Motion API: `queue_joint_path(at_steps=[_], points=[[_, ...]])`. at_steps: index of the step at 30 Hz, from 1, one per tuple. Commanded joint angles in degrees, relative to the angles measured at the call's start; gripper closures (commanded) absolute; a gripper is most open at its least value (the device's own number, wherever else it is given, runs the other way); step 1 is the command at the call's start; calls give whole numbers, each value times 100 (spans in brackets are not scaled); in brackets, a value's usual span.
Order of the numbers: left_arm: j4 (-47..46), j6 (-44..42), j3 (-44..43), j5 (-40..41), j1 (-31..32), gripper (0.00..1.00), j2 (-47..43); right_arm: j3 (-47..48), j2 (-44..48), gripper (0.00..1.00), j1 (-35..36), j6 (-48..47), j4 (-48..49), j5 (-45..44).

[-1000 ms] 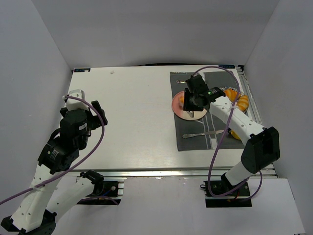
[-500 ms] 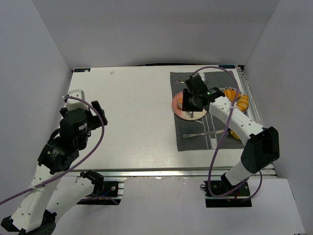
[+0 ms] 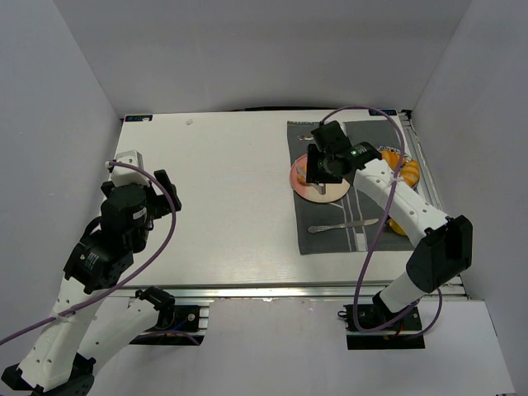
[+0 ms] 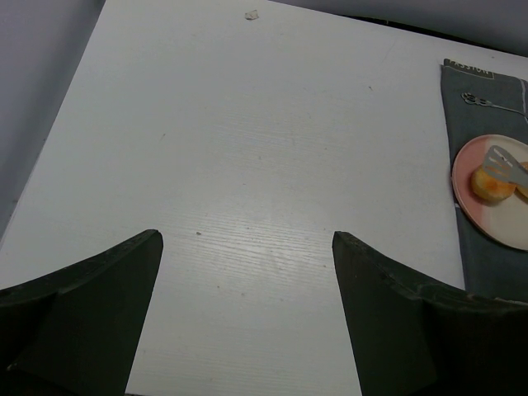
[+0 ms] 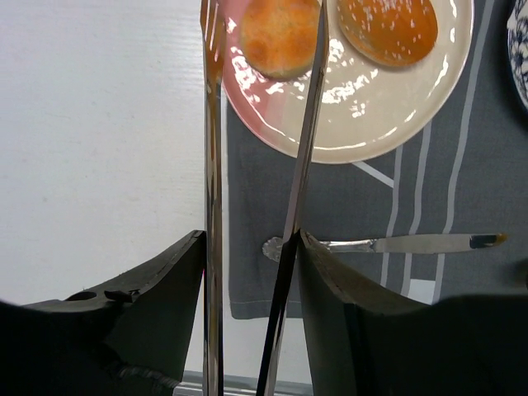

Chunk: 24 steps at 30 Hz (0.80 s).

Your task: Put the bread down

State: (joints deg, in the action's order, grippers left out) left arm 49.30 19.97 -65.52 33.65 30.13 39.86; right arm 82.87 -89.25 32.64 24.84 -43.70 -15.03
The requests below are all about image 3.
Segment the small round bread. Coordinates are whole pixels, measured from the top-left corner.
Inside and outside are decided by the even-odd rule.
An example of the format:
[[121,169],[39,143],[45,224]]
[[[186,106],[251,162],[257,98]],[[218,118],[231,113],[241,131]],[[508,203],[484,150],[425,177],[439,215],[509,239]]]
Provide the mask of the small round bread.
[[296,177],[297,177],[298,183],[306,185],[307,184],[307,181],[306,181],[307,166],[306,166],[306,164],[297,165],[295,167],[295,171],[296,171]]

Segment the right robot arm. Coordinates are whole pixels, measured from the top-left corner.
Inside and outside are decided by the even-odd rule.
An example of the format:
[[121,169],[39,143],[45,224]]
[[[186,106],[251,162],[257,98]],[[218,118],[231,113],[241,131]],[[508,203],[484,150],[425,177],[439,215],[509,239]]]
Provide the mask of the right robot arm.
[[469,219],[450,217],[430,205],[395,176],[374,146],[352,144],[338,122],[320,125],[312,136],[308,181],[347,181],[386,209],[414,247],[404,273],[373,298],[386,318],[400,314],[471,266],[473,225]]

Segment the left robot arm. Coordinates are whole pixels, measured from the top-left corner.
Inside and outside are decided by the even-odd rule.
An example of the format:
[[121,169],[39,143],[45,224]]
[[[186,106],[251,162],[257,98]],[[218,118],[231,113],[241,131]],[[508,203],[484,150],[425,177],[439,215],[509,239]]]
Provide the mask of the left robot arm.
[[2,382],[32,395],[85,395],[98,371],[140,333],[165,319],[174,298],[156,286],[136,295],[125,313],[95,337],[86,333],[103,300],[129,282],[123,273],[147,244],[153,223],[175,217],[182,203],[167,173],[108,164],[101,213],[85,228],[64,267],[59,295],[28,355],[7,367]]

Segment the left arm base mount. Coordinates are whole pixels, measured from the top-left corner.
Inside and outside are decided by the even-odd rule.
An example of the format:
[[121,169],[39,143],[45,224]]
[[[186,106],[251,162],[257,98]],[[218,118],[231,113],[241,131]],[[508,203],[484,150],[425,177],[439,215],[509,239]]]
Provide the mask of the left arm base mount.
[[130,344],[143,346],[198,347],[205,338],[209,307],[176,304],[169,317],[137,336]]

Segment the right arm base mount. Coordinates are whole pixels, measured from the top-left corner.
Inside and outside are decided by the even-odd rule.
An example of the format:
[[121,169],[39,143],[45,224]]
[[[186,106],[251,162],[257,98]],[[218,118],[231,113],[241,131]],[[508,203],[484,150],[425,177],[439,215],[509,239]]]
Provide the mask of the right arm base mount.
[[349,351],[421,350],[426,347],[422,320],[417,308],[378,332],[360,332],[353,322],[353,305],[344,305],[337,317],[345,323]]

